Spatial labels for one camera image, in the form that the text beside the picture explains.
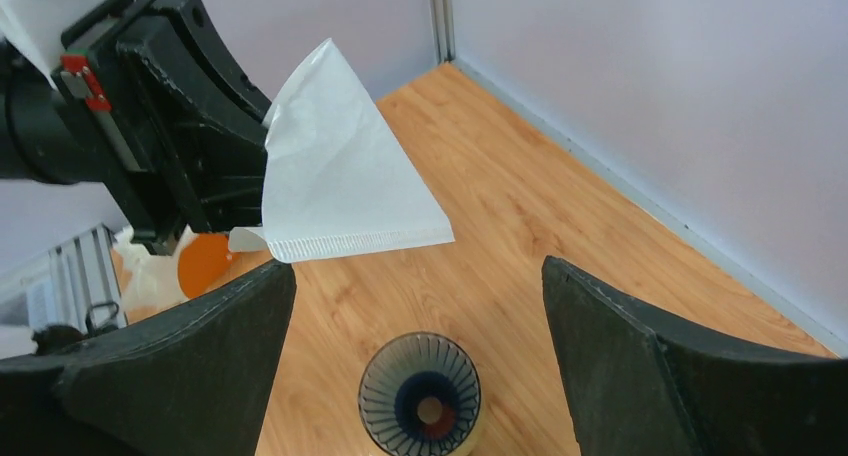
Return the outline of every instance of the metal frame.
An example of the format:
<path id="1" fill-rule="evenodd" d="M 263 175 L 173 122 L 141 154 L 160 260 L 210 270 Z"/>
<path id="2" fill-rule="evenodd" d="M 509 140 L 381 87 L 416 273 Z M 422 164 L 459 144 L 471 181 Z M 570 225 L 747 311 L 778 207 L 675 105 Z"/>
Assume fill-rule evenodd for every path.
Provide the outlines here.
<path id="1" fill-rule="evenodd" d="M 0 276 L 0 299 L 24 297 L 33 330 L 66 324 L 86 333 L 92 305 L 115 302 L 118 328 L 127 325 L 111 257 L 112 235 L 98 226 L 54 247 L 17 270 Z M 92 310 L 92 323 L 111 320 L 109 308 Z"/>
<path id="2" fill-rule="evenodd" d="M 453 32 L 453 3 L 451 0 L 430 0 L 436 56 L 439 64 L 456 59 L 456 40 Z"/>

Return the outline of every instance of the wood grain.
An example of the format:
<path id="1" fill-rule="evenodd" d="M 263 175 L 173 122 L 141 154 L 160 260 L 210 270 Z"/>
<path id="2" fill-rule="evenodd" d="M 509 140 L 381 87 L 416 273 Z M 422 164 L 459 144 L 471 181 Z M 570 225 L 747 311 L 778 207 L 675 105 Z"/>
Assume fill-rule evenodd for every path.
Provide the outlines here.
<path id="1" fill-rule="evenodd" d="M 548 254 L 734 336 L 830 354 L 454 67 L 379 107 L 457 241 L 295 265 L 257 454 L 380 454 L 357 413 L 362 372 L 391 338 L 430 330 L 481 373 L 488 418 L 475 454 L 579 455 L 542 305 Z M 225 279 L 267 258 L 245 255 Z"/>

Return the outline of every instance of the white paper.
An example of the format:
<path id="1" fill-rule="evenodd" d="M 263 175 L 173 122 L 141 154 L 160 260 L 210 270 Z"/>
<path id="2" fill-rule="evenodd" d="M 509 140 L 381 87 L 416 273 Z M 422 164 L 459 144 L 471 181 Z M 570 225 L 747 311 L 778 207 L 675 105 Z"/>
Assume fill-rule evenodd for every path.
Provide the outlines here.
<path id="1" fill-rule="evenodd" d="M 293 263 L 454 240 L 450 221 L 332 40 L 292 73 L 265 117 L 262 228 L 230 249 Z"/>
<path id="2" fill-rule="evenodd" d="M 145 307 L 164 310 L 188 301 L 177 270 L 180 254 L 197 235 L 186 228 L 171 256 L 151 256 L 144 245 L 132 244 L 132 237 L 133 229 L 127 226 L 115 235 L 112 246 L 121 256 L 123 270 L 132 273 L 127 287 L 121 290 L 124 312 Z"/>
<path id="3" fill-rule="evenodd" d="M 103 0 L 0 0 L 0 31 L 47 78 L 65 51 L 59 35 Z"/>
<path id="4" fill-rule="evenodd" d="M 0 359 L 35 353 L 38 345 L 32 334 L 28 326 L 0 324 Z"/>

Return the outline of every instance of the white wall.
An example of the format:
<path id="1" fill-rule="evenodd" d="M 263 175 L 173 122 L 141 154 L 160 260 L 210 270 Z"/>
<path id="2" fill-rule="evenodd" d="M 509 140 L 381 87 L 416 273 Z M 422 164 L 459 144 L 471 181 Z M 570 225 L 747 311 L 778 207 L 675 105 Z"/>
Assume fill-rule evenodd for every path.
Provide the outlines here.
<path id="1" fill-rule="evenodd" d="M 454 0 L 459 58 L 848 341 L 848 0 Z"/>
<path id="2" fill-rule="evenodd" d="M 203 0 L 244 70 L 273 96 L 333 37 L 375 98 L 435 67 L 429 0 Z M 100 222 L 124 224 L 100 186 L 0 183 L 0 274 Z"/>

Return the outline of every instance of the orange object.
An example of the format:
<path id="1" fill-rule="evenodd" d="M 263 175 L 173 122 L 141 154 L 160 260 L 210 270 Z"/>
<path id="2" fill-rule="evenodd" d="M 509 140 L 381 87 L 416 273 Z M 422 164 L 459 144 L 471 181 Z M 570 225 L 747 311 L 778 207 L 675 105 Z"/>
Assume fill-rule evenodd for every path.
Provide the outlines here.
<path id="1" fill-rule="evenodd" d="M 189 299 L 205 294 L 238 256 L 227 248 L 223 234 L 198 234 L 183 248 L 177 263 L 177 279 L 183 293 Z"/>

